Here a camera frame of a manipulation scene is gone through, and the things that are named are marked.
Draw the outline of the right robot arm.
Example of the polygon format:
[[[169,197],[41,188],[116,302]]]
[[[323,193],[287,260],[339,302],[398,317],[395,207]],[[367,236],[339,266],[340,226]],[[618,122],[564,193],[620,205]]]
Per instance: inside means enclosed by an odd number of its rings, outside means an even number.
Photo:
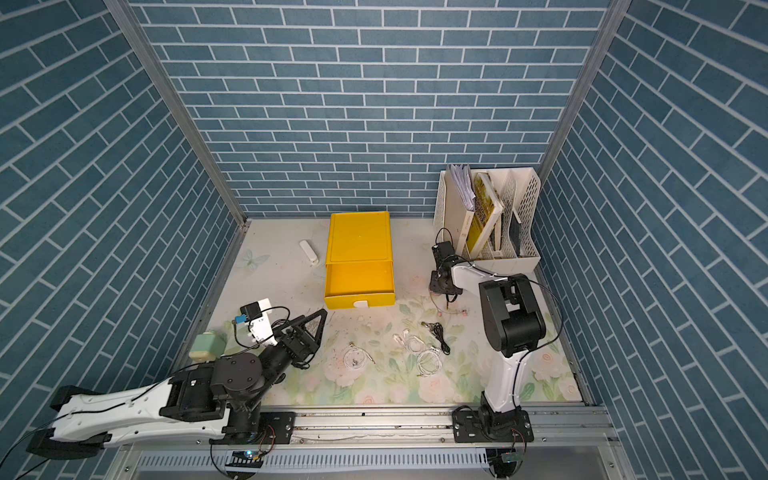
[[[496,352],[477,410],[480,431],[493,441],[531,442],[529,416],[521,406],[521,377],[547,330],[532,282],[524,274],[482,269],[458,255],[449,241],[434,244],[431,251],[435,269],[430,291],[448,299],[475,295],[486,340]]]

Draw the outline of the pink wired earphones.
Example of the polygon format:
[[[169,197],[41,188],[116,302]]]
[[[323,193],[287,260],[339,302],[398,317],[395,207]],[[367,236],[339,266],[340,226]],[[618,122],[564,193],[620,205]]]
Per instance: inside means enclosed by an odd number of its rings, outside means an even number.
[[[435,292],[429,293],[430,301],[433,307],[437,311],[438,317],[445,316],[467,316],[468,311],[465,307],[457,306],[458,295],[438,294]]]

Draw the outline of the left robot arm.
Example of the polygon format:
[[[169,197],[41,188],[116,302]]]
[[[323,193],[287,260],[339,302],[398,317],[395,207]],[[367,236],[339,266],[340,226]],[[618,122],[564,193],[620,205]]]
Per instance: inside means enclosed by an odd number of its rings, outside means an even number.
[[[243,350],[189,365],[150,386],[111,394],[65,386],[51,403],[57,417],[31,434],[28,453],[76,460],[143,440],[208,440],[212,445],[290,440],[292,413],[264,413],[269,390],[289,368],[306,368],[321,346],[324,309],[278,326],[260,353]]]

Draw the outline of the small black wired earphones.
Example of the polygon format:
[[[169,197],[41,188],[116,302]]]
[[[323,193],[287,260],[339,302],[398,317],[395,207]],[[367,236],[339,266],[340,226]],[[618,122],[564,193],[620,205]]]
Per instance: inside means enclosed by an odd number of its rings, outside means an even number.
[[[449,355],[451,353],[451,348],[448,345],[445,336],[444,336],[444,328],[439,322],[422,322],[421,325],[426,328],[431,335],[438,341],[440,344],[440,350],[444,355]]]

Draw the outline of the yellow drawer cabinet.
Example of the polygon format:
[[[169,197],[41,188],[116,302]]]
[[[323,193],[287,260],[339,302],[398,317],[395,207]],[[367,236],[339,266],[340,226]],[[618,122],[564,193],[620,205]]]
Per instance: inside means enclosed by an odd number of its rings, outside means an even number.
[[[390,215],[385,211],[333,214],[325,265],[324,300],[328,308],[393,305]]]

